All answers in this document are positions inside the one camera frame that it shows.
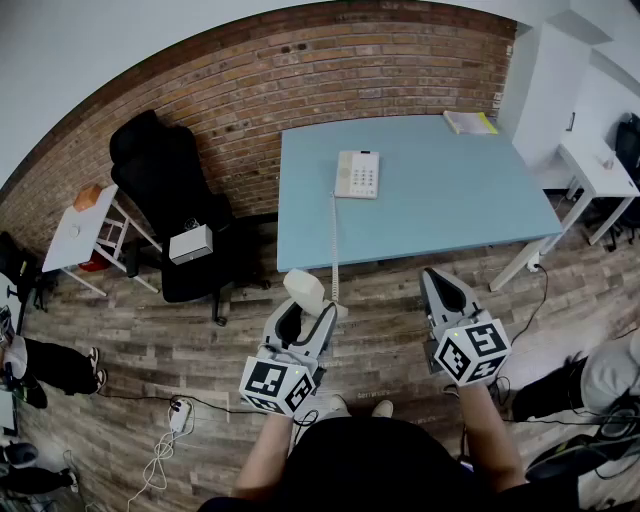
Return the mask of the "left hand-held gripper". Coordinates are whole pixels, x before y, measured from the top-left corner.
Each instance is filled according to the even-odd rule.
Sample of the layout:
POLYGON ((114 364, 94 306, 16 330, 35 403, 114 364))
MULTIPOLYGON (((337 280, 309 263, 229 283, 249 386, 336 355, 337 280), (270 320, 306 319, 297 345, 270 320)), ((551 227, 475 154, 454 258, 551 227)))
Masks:
POLYGON ((308 336, 298 341, 301 316, 302 308, 295 300, 285 300, 267 319, 257 355, 247 358, 239 392, 258 411, 294 416, 304 401, 316 393, 326 373, 311 356, 319 356, 328 346, 338 317, 337 307, 329 303, 308 336))

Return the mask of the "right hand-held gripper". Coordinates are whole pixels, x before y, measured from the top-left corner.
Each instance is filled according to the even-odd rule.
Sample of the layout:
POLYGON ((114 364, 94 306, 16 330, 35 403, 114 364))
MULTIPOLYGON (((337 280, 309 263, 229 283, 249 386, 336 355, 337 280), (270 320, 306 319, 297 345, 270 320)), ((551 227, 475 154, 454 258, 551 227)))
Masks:
POLYGON ((421 293, 433 338, 427 342, 432 374, 445 373, 456 385, 487 382, 511 354, 502 322, 478 306, 474 290, 454 275, 424 268, 421 293), (447 321, 447 313, 457 313, 447 321))

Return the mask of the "white telephone handset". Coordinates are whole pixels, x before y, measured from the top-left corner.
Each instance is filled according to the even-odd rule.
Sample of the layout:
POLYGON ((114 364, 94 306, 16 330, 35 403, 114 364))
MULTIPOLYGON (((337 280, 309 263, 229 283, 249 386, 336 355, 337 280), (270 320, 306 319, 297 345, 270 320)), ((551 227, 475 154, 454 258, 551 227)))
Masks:
POLYGON ((325 288, 314 275, 299 269, 290 270, 284 278, 284 287, 289 296, 309 315, 318 318, 322 311, 334 304, 339 319, 348 316, 348 309, 339 302, 339 275, 332 270, 331 297, 325 298, 325 288))

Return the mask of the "person's left forearm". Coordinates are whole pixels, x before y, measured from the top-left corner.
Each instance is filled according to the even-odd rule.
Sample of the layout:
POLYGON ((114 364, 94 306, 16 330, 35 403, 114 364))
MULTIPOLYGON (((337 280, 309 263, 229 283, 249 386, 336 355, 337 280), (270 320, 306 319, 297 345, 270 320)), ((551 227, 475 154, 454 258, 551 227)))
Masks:
POLYGON ((289 454, 293 419, 268 415, 242 467, 232 496, 249 501, 267 501, 282 478, 289 454))

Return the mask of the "white table leg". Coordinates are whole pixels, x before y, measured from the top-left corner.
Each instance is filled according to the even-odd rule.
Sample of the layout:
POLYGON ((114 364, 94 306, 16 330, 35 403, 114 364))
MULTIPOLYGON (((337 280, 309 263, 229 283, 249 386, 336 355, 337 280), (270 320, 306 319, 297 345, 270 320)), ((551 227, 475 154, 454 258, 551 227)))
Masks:
POLYGON ((527 268, 530 272, 536 272, 540 266, 541 251, 545 247, 549 237, 529 242, 504 268, 504 270, 489 283, 489 290, 500 290, 520 270, 527 268))

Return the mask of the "white box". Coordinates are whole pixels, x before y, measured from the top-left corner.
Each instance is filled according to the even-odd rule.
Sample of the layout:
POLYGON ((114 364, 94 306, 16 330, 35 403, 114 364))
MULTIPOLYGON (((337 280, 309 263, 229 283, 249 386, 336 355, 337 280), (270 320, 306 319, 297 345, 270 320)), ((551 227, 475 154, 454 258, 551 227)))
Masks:
POLYGON ((212 232, 206 225, 193 228, 170 239, 169 258, 176 265, 185 264, 212 253, 212 232))

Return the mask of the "white power strip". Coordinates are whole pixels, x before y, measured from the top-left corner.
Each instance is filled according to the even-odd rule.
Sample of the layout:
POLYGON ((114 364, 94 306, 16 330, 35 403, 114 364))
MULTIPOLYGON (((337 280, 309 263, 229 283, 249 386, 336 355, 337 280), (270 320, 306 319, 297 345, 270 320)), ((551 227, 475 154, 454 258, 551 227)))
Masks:
POLYGON ((169 410, 169 428, 172 433, 180 434, 184 431, 191 413, 192 404, 186 398, 174 399, 169 410))

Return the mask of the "person's black clothing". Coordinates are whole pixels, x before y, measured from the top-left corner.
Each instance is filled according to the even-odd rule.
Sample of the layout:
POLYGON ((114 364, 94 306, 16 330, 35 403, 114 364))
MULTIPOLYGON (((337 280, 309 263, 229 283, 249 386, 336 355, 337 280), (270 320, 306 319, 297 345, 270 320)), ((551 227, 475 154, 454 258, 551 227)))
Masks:
POLYGON ((579 512, 579 497, 566 479, 496 492, 416 425, 342 417, 307 430, 268 500, 212 498, 198 512, 579 512))

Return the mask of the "white telephone base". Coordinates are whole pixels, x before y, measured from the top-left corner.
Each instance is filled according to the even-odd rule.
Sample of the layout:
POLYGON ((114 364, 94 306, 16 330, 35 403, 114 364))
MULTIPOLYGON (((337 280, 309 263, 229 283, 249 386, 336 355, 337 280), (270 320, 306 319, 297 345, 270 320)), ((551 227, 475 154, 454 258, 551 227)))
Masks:
POLYGON ((375 200, 379 186, 379 154, 341 151, 338 156, 334 196, 375 200))

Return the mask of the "yellow-edged book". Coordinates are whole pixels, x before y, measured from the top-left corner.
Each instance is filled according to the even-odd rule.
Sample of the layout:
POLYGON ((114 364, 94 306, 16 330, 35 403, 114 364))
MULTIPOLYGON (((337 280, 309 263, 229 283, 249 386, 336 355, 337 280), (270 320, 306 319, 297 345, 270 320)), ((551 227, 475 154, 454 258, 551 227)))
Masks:
POLYGON ((489 118, 482 112, 454 112, 444 111, 443 118, 452 128, 460 134, 473 135, 497 135, 498 130, 489 118))

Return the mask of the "black office chair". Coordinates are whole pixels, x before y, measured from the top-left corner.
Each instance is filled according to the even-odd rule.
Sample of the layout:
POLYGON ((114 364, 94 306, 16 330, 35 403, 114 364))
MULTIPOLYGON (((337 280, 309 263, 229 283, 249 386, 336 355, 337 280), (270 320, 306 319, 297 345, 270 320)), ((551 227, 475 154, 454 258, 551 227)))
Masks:
POLYGON ((154 111, 146 110, 116 130, 109 151, 112 180, 144 215, 162 247, 160 257, 154 258, 130 243, 126 266, 132 271, 141 265, 159 269, 166 302, 211 297, 212 319, 225 326, 227 320, 219 313, 223 288, 269 288, 255 232, 234 216, 225 194, 211 191, 188 128, 166 126, 154 111), (190 218, 210 228, 213 253, 176 265, 169 258, 170 239, 185 232, 190 218))

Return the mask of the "red item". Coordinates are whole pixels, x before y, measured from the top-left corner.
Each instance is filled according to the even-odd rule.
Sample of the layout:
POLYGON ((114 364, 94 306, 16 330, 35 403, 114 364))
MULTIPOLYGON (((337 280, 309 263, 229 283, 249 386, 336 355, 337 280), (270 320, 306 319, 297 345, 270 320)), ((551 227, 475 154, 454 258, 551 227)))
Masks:
POLYGON ((111 263, 96 250, 92 251, 88 261, 80 263, 78 267, 85 272, 99 272, 107 269, 111 263))

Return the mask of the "small white side table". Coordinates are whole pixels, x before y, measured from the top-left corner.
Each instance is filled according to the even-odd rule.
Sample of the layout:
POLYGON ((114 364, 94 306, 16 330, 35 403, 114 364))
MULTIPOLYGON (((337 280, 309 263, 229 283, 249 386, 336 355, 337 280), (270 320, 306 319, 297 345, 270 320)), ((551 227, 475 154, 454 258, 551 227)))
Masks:
POLYGON ((73 206, 64 211, 44 260, 44 273, 62 271, 98 295, 106 297, 105 291, 72 271, 80 263, 88 261, 93 250, 108 259, 113 266, 126 272, 126 266, 120 260, 120 256, 126 235, 130 230, 136 230, 162 253, 161 245, 118 203, 118 189, 117 185, 106 187, 102 190, 97 204, 85 211, 77 212, 73 206), (75 238, 70 236, 72 225, 80 227, 80 234, 75 238))

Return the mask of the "black backpack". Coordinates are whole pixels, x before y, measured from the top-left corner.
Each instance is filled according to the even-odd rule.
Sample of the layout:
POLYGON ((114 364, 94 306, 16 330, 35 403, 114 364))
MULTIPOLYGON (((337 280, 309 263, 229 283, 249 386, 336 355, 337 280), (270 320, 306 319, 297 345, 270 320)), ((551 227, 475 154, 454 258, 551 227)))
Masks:
POLYGON ((618 124, 614 150, 629 173, 634 173, 640 166, 640 117, 636 114, 618 124))

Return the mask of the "orange box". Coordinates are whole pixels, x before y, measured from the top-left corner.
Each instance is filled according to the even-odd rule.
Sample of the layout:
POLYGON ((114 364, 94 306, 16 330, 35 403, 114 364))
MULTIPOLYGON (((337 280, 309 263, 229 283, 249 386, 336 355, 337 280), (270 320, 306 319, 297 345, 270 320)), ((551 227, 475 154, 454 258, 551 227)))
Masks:
POLYGON ((102 187, 97 184, 91 185, 81 190, 74 200, 74 209, 77 212, 82 212, 95 206, 98 202, 101 192, 102 187))

